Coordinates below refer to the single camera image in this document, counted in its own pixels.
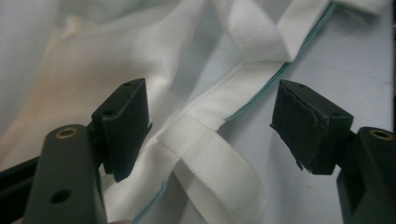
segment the crumpled fabric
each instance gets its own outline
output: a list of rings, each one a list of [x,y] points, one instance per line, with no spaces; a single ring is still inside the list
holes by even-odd
[[[222,80],[242,60],[253,65],[292,62],[304,36],[294,38],[290,34],[292,27],[300,28],[298,24],[290,26],[278,19],[292,4],[301,7],[304,15],[314,4],[328,2],[283,1],[276,3],[283,7],[275,7],[274,1],[254,0],[2,1],[0,168],[39,155],[43,139],[52,129],[69,123],[88,124],[94,109],[116,87],[135,78],[147,81],[151,139],[164,124],[173,123],[185,105]],[[339,2],[378,13],[388,1]],[[213,25],[200,30],[200,22],[210,22],[203,18],[207,4],[213,4],[214,9],[209,10],[217,15],[220,31],[210,30],[216,29]],[[278,13],[267,13],[272,9]],[[213,77],[216,75],[209,82],[200,79],[204,76],[200,77],[199,71],[197,77],[179,78],[183,74],[178,69],[186,64],[183,58],[195,36],[215,43],[212,49],[202,49],[221,55],[211,64],[219,58],[228,62],[219,63],[221,68],[203,65],[204,70],[214,71]],[[232,42],[221,45],[228,39]],[[172,91],[177,89],[173,86],[175,79],[194,83],[193,90]],[[134,218],[130,209],[125,208],[123,213],[130,217],[109,216]]]

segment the clamp jaw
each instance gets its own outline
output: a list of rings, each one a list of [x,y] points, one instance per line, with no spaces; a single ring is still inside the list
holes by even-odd
[[[150,128],[145,79],[123,83],[87,127],[53,130],[39,158],[0,173],[0,223],[107,223],[98,168],[128,177]]]
[[[346,224],[396,223],[396,141],[370,127],[350,131],[353,117],[305,85],[281,80],[271,126],[298,166],[313,175],[341,168],[337,188]]]

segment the white cloth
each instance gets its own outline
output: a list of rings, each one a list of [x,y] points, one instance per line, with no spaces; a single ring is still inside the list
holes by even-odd
[[[144,77],[154,127],[130,178],[105,191],[110,220],[138,221],[161,195],[176,164],[184,162],[175,170],[177,178],[206,221],[248,223],[264,204],[261,181],[215,131],[284,62],[295,59],[329,2],[286,1],[276,21],[266,13],[265,1],[213,0],[225,33],[244,59],[235,60],[239,65],[220,74],[212,87],[197,82],[207,91],[190,99],[169,90],[175,75],[181,76],[177,69],[208,8],[205,0],[2,1],[1,169],[37,156],[50,130],[87,124],[120,83]],[[340,2],[377,13],[386,1]],[[194,144],[184,146],[185,138]],[[227,160],[221,162],[221,156]],[[247,209],[249,201],[254,203]]]

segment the fabric strap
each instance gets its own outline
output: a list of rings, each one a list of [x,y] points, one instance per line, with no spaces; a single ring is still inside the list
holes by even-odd
[[[106,7],[110,1],[99,0],[103,8],[88,1],[87,8],[96,8],[91,11],[94,18],[102,17],[102,9],[108,9],[108,15],[97,20],[69,16],[64,28],[54,28],[58,8],[68,15],[62,11],[66,2],[0,2],[1,169],[38,155],[50,130],[88,123],[103,99],[132,78],[147,80],[149,114],[156,120],[208,0],[147,1],[128,15],[123,13],[140,1],[119,0]],[[142,148],[130,177],[105,190],[110,221],[138,222],[164,193],[173,171],[208,223],[249,223],[265,204],[262,181],[253,167],[216,130],[262,96],[333,7],[320,20],[330,0],[291,0],[275,22],[259,1],[211,2],[245,59],[161,124]],[[337,2],[378,13],[388,1]],[[17,23],[11,26],[9,20]],[[19,38],[17,43],[16,36],[27,34],[29,38]]]
[[[234,2],[236,6],[239,6],[240,2]],[[230,2],[224,3],[221,1],[214,1],[214,4],[219,11],[220,20],[227,24],[226,29],[233,36],[233,40],[237,43],[238,39],[247,38],[246,36],[241,37],[239,34],[233,33],[231,23],[232,21],[237,23],[238,19],[226,16],[223,19],[221,18],[222,15],[227,15],[222,10],[232,10],[234,5]],[[317,23],[319,16],[327,5],[328,1],[293,1],[276,26],[271,24],[269,17],[262,15],[263,20],[262,23],[259,23],[260,25],[269,27],[270,31],[276,28],[280,31],[280,34],[288,36],[288,38],[284,39],[286,41],[283,44],[287,45],[287,57],[289,58],[277,58],[276,55],[280,54],[276,52],[274,54],[269,53],[271,50],[265,50],[268,47],[265,44],[263,47],[260,45],[256,46],[266,52],[265,55],[250,50],[252,47],[246,45],[246,43],[240,44],[238,47],[242,51],[246,50],[251,53],[251,58],[256,58],[258,61],[262,60],[263,57],[271,58],[274,55],[275,57],[272,58],[272,61],[279,59],[292,61],[300,50],[307,34]],[[248,12],[249,7],[252,6],[247,4],[245,7]],[[266,40],[262,39],[261,43],[275,41],[271,36],[265,38]],[[264,205],[262,183],[254,170],[249,168],[248,163],[234,149],[224,144],[223,140],[215,134],[215,131],[224,123],[224,120],[253,99],[265,83],[282,70],[283,66],[284,63],[252,63],[246,60],[236,66],[226,78],[211,90],[205,92],[196,101],[186,106],[178,121],[164,125],[158,134],[148,141],[144,153],[139,158],[141,161],[136,165],[153,166],[152,162],[145,161],[158,158],[154,155],[148,156],[153,153],[152,151],[157,151],[157,153],[161,151],[162,155],[166,154],[166,158],[170,158],[169,163],[166,163],[166,165],[157,164],[158,167],[161,167],[163,181],[157,181],[156,184],[152,184],[151,180],[147,180],[148,183],[144,184],[144,186],[152,187],[156,185],[156,188],[151,189],[151,193],[156,192],[156,196],[149,197],[150,200],[146,199],[146,203],[143,203],[145,200],[140,197],[139,200],[141,201],[136,203],[134,195],[128,195],[127,197],[122,195],[120,196],[121,198],[131,197],[131,204],[120,204],[120,207],[114,207],[113,211],[115,213],[113,215],[117,211],[122,211],[121,208],[124,206],[132,204],[148,204],[149,206],[153,203],[151,199],[156,199],[163,192],[163,183],[173,170],[183,189],[186,190],[191,201],[208,223],[248,223],[254,220]],[[146,167],[142,170],[145,170],[145,175],[147,175],[147,170],[151,169],[152,167]],[[138,186],[134,184],[134,181],[128,180],[125,184],[134,189],[134,193],[136,193],[135,190]],[[114,185],[110,190],[114,191],[114,193],[106,192],[109,193],[106,196],[108,200],[114,200],[113,196],[117,192],[117,188]],[[147,212],[147,208],[147,206],[142,207],[143,213]],[[129,215],[131,214],[117,214],[115,217]],[[142,215],[142,213],[134,213],[134,220],[138,221]]]

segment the blue trim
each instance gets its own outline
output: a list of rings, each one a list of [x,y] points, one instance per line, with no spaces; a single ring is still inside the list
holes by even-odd
[[[142,219],[142,217],[151,209],[151,207],[161,199],[165,190],[166,190],[166,182],[163,181],[160,190],[157,192],[154,198],[152,198],[151,202],[149,202],[149,204],[146,205],[146,207],[139,213],[139,215],[137,215],[134,218],[134,220],[132,220],[132,223],[136,224],[137,222],[139,222],[140,219]]]
[[[330,3],[329,6],[327,7],[326,11],[323,13],[321,18],[318,20],[317,24],[312,28],[312,30],[309,32],[308,36],[306,37],[304,43],[301,46],[299,54],[301,54],[308,44],[314,39],[314,37],[317,35],[319,30],[326,24],[326,22],[329,20],[330,16],[334,13],[335,9],[338,7],[338,4],[333,2]],[[229,121],[236,119],[239,117],[241,114],[243,114],[245,111],[247,111],[249,108],[251,108],[257,101],[260,100],[264,96],[264,94],[268,91],[268,89],[274,84],[274,82],[281,77],[287,69],[290,67],[291,63],[284,63],[282,67],[268,80],[265,85],[262,87],[259,92],[257,92],[244,106],[242,106],[240,109],[238,109],[235,113],[233,113],[230,117],[226,118],[224,121]]]

